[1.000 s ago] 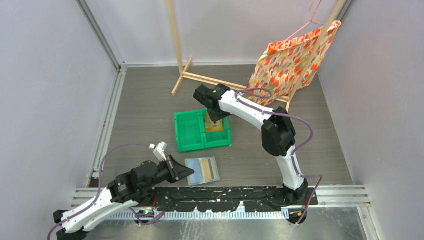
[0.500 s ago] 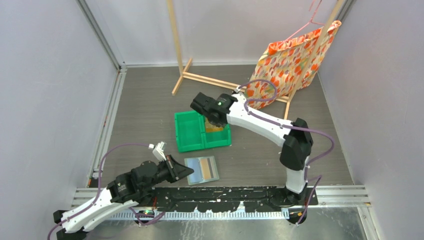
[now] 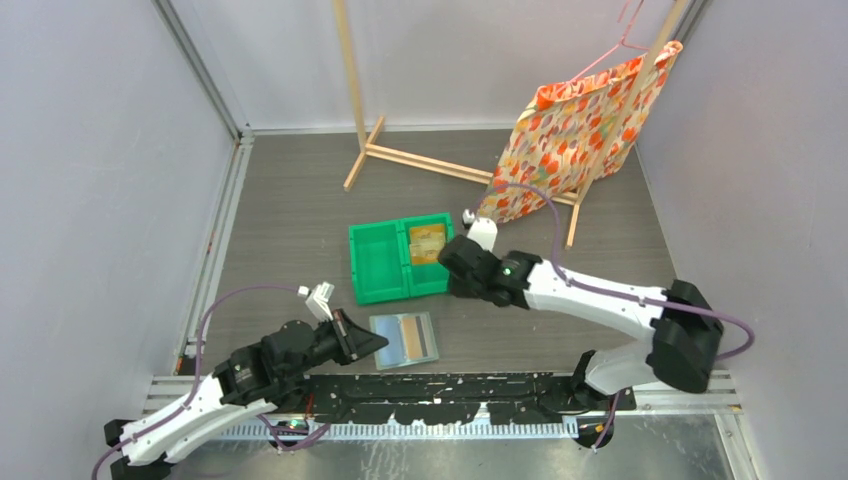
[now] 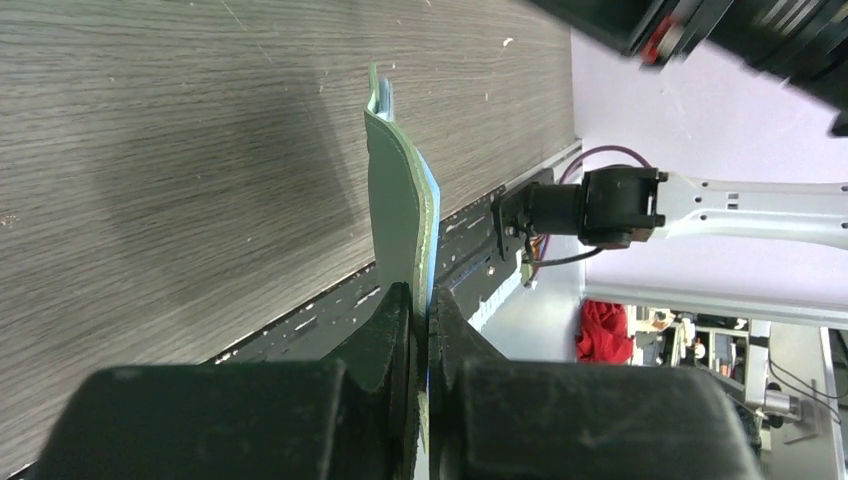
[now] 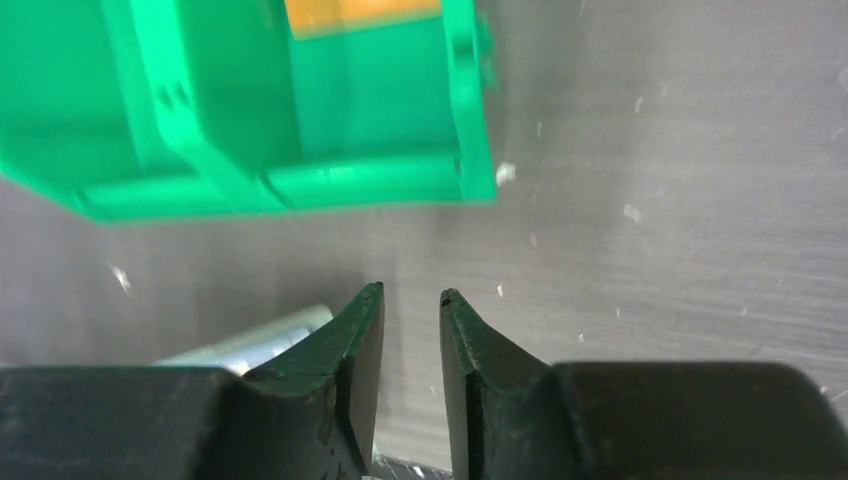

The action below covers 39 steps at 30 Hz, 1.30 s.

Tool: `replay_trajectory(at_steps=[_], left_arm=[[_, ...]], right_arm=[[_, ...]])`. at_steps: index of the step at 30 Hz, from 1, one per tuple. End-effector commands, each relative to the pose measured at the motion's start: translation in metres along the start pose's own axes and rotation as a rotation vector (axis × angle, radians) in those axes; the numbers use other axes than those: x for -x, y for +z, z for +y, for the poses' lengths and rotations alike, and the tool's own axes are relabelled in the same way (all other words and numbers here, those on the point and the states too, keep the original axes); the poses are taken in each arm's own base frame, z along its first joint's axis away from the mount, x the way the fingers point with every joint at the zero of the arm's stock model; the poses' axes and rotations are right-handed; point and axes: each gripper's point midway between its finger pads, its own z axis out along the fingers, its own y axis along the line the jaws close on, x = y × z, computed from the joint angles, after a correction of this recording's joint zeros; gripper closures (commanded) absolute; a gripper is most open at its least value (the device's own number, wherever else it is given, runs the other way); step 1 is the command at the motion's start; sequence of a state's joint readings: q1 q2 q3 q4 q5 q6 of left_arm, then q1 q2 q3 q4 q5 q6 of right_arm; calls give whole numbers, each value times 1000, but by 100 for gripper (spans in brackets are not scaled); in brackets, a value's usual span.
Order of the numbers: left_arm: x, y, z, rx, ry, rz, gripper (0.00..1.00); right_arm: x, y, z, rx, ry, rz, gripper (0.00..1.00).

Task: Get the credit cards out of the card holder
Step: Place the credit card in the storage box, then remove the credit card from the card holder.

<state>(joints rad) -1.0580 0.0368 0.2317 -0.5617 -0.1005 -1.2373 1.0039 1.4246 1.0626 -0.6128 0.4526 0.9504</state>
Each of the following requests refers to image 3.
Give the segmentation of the sage green card holder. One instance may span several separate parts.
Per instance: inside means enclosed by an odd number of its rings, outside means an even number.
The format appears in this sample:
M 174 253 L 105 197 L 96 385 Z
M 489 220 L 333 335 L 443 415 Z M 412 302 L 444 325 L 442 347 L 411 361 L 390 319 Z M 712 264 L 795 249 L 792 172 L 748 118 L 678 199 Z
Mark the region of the sage green card holder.
M 428 312 L 376 315 L 369 318 L 373 333 L 389 343 L 375 353 L 380 371 L 435 362 L 439 359 L 433 323 Z

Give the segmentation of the green plastic double bin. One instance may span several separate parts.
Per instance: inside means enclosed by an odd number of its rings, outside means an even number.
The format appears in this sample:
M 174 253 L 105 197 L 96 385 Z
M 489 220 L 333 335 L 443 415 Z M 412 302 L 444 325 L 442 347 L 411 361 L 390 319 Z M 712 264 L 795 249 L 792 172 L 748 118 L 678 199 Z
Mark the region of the green plastic double bin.
M 348 230 L 351 279 L 355 299 L 371 305 L 445 294 L 448 271 L 436 260 L 436 246 L 419 257 L 411 245 L 433 232 L 442 243 L 452 239 L 449 213 L 405 217 L 352 225 Z

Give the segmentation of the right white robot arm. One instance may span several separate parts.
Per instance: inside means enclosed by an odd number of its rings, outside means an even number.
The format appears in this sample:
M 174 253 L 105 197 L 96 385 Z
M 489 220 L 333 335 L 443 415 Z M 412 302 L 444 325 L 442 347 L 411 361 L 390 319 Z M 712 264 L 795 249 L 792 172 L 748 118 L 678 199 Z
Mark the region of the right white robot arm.
M 520 251 L 499 258 L 460 235 L 438 255 L 449 291 L 498 307 L 563 313 L 615 329 L 632 342 L 583 354 L 572 376 L 571 397 L 596 410 L 610 395 L 662 382 L 686 393 L 707 390 L 723 336 L 720 321 L 696 288 L 677 281 L 670 289 L 634 287 L 560 270 L 547 259 Z

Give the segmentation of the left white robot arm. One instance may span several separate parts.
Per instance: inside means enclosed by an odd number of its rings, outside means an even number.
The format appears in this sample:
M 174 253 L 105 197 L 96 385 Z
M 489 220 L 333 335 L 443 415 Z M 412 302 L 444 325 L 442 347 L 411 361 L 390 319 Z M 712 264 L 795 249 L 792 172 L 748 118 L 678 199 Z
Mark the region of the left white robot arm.
M 120 456 L 110 473 L 115 479 L 165 479 L 174 465 L 225 430 L 275 410 L 298 412 L 307 398 L 310 369 L 329 361 L 349 365 L 388 344 L 341 309 L 317 327 L 289 321 L 235 350 L 187 394 L 155 413 L 108 422 L 107 442 Z

